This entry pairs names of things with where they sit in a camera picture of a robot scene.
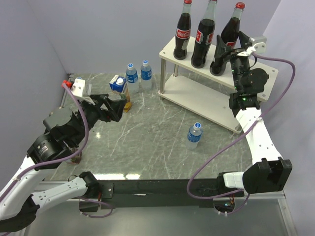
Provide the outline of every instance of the red label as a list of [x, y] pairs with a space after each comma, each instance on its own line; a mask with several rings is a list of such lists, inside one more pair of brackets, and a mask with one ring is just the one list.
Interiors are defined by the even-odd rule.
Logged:
[[209, 34], [208, 37], [207, 37], [207, 45], [208, 45], [208, 44], [211, 44], [211, 42], [212, 42], [212, 37], [213, 37], [213, 32], [212, 32], [211, 34]]
[[176, 36], [181, 39], [187, 39], [190, 37], [190, 30], [177, 29]]
[[196, 34], [196, 42], [197, 43], [201, 43], [203, 39], [203, 33], [200, 32], [199, 30], [197, 30], [197, 34]]
[[235, 47], [236, 41], [234, 42], [227, 42], [226, 45], [227, 46], [231, 46], [231, 48], [233, 49]]

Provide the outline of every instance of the water bottle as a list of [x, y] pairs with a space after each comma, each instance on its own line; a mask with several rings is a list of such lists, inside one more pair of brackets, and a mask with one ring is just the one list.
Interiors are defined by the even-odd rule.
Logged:
[[186, 140], [186, 148], [193, 150], [197, 147], [202, 135], [202, 128], [200, 123], [195, 123], [189, 128]]
[[142, 62], [141, 66], [141, 87], [143, 90], [150, 90], [152, 88], [152, 70], [147, 60]]
[[126, 70], [127, 84], [128, 90], [131, 93], [136, 93], [139, 91], [139, 81], [137, 70], [133, 67], [133, 64], [128, 64], [128, 68]]

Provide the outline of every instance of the marble table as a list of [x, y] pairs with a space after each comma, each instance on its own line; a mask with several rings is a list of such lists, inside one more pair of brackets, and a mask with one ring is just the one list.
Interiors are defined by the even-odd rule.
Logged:
[[[92, 83], [92, 94], [111, 92], [109, 81], [113, 73], [75, 74]], [[229, 88], [194, 73], [182, 73], [192, 80], [229, 94]], [[199, 115], [170, 101], [160, 100], [160, 74], [153, 74], [153, 89], [131, 94], [132, 108], [120, 122], [98, 121], [90, 131], [90, 138], [80, 164], [62, 163], [45, 180], [67, 180], [70, 175], [91, 171], [97, 179], [172, 179], [189, 178], [213, 154], [239, 135], [234, 134]], [[69, 96], [65, 106], [75, 109]], [[203, 135], [198, 147], [185, 148], [191, 125], [200, 122]], [[226, 171], [244, 171], [252, 164], [247, 141], [243, 139], [214, 159], [197, 177], [216, 178]]]

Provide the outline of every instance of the coca-cola bottle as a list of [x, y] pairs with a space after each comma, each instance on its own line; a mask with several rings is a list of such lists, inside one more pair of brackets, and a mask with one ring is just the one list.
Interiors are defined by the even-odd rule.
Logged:
[[238, 38], [238, 33], [240, 31], [240, 21], [244, 8], [245, 4], [243, 2], [236, 3], [233, 15], [221, 33], [223, 42], [232, 48], [235, 47]]
[[217, 0], [209, 0], [207, 10], [199, 23], [195, 40], [195, 48], [191, 57], [191, 64], [195, 68], [202, 68], [205, 65], [216, 26], [216, 5]]
[[175, 35], [175, 49], [174, 57], [178, 60], [183, 60], [187, 56], [187, 44], [190, 38], [190, 7], [191, 0], [184, 0], [184, 7], [177, 23], [176, 35]]

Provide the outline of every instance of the shelf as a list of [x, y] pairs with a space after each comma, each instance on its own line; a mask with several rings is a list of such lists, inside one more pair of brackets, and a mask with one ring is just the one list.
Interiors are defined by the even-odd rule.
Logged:
[[228, 96], [225, 94], [185, 76], [171, 75], [165, 83], [165, 93], [159, 95], [235, 133], [240, 133], [235, 129], [238, 122], [228, 106]]
[[[225, 72], [223, 73], [223, 75], [221, 76], [214, 76], [210, 73], [210, 64], [213, 60], [213, 55], [215, 53], [215, 49], [216, 46], [215, 45], [211, 45], [208, 55], [207, 55], [207, 61], [206, 64], [203, 68], [201, 69], [197, 69], [194, 68], [191, 65], [190, 59], [193, 53], [193, 48], [194, 48], [194, 42], [195, 42], [195, 38], [194, 37], [190, 37], [189, 43], [187, 45], [187, 57], [184, 60], [177, 60], [176, 58], [174, 58], [173, 56], [173, 51], [175, 48], [175, 37], [172, 38], [171, 41], [169, 41], [169, 43], [163, 48], [163, 50], [159, 53], [159, 57], [163, 58], [167, 61], [170, 61], [174, 64], [179, 65], [180, 67], [186, 68], [192, 72], [195, 72], [201, 76], [204, 76], [206, 78], [209, 78], [213, 81], [216, 81], [220, 84], [223, 84], [231, 89], [234, 89], [234, 83], [233, 83], [233, 78], [232, 78], [232, 71], [231, 71], [231, 65], [228, 62], [226, 65], [226, 69]], [[252, 65], [254, 63], [253, 60], [250, 59], [250, 64]], [[262, 102], [266, 102], [270, 96], [272, 87], [275, 83], [277, 74], [278, 74], [278, 70], [275, 68], [272, 68], [270, 66], [264, 65], [262, 63], [257, 62], [256, 65], [253, 68], [262, 68], [264, 69], [267, 74], [269, 74], [269, 79], [268, 82], [265, 85], [265, 91], [262, 93], [258, 94], [258, 100], [262, 101]]]

